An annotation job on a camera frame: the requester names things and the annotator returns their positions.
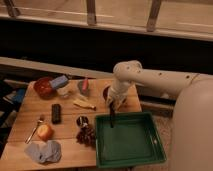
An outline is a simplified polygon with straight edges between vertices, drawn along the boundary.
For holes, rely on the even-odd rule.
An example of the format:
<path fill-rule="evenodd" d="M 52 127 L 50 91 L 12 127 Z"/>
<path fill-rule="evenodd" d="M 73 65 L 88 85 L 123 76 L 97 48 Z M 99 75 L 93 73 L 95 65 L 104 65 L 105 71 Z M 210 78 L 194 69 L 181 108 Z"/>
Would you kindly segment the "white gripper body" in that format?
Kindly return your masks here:
<path fill-rule="evenodd" d="M 114 109 L 119 109 L 127 97 L 128 89 L 128 84 L 113 83 L 108 89 L 106 104 L 113 105 Z"/>

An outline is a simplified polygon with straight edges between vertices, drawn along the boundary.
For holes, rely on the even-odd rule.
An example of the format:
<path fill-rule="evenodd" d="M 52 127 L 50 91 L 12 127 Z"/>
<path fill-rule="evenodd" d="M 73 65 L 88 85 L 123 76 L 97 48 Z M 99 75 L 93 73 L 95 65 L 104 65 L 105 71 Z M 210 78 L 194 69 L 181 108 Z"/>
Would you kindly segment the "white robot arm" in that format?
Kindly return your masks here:
<path fill-rule="evenodd" d="M 119 108 L 136 83 L 176 99 L 169 171 L 213 171 L 213 75 L 144 69 L 137 60 L 113 68 L 106 104 Z"/>

